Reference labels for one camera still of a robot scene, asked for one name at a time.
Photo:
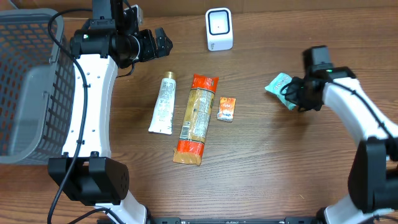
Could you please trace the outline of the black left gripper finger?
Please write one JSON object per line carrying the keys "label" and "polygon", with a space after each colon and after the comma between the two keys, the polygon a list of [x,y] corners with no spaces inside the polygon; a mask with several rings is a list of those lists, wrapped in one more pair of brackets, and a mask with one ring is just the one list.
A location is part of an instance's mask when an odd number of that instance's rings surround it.
{"label": "black left gripper finger", "polygon": [[173,47],[172,41],[167,37],[162,27],[156,28],[155,35],[158,47]]}
{"label": "black left gripper finger", "polygon": [[170,48],[168,46],[161,46],[157,48],[157,58],[165,57],[170,54]]}

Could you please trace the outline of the green toilet tissue pack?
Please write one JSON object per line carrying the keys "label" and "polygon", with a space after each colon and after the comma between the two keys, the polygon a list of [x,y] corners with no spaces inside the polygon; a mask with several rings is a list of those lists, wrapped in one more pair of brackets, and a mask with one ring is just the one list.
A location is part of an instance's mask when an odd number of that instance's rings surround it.
{"label": "green toilet tissue pack", "polygon": [[278,99],[289,109],[293,110],[296,105],[285,99],[284,93],[287,89],[283,89],[287,84],[292,81],[292,78],[286,73],[279,73],[270,84],[264,87],[265,91],[274,94]]}

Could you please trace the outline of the orange long snack packet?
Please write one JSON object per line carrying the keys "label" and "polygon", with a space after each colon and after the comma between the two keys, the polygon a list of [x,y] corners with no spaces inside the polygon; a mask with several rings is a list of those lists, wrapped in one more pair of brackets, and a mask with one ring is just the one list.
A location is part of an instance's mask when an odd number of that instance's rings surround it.
{"label": "orange long snack packet", "polygon": [[193,76],[174,162],[201,164],[218,81],[218,77]]}

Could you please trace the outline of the white tube with gold cap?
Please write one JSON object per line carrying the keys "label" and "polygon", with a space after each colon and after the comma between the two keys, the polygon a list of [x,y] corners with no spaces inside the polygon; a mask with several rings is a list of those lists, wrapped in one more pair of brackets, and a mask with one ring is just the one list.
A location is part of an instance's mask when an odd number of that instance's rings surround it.
{"label": "white tube with gold cap", "polygon": [[176,86],[174,72],[165,72],[148,129],[150,133],[172,134]]}

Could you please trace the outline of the small orange sachet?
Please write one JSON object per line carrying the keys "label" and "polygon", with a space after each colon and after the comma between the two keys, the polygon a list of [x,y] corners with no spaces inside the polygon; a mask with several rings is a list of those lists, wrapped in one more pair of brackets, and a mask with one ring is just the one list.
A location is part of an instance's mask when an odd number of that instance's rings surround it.
{"label": "small orange sachet", "polygon": [[234,118],[235,105],[235,98],[221,97],[217,119],[221,121],[232,122]]}

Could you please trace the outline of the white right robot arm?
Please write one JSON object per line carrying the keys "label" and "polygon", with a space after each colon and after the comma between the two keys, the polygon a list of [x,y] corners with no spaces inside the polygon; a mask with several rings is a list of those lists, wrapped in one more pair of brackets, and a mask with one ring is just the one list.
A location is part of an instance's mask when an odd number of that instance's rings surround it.
{"label": "white right robot arm", "polygon": [[311,223],[373,223],[397,211],[397,125],[371,101],[354,72],[332,64],[328,47],[302,54],[305,76],[293,77],[282,96],[299,112],[334,111],[357,147],[348,177],[348,194],[319,209]]}

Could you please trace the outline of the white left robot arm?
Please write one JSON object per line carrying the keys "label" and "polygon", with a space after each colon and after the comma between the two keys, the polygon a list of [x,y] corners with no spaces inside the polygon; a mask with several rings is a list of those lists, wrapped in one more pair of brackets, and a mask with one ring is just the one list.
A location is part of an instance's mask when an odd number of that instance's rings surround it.
{"label": "white left robot arm", "polygon": [[143,13],[127,1],[94,1],[92,18],[63,52],[75,69],[70,125],[62,153],[48,162],[58,194],[103,212],[112,223],[148,224],[149,209],[129,191],[125,164],[111,157],[109,117],[118,70],[167,56],[172,41],[163,28],[139,28]]}

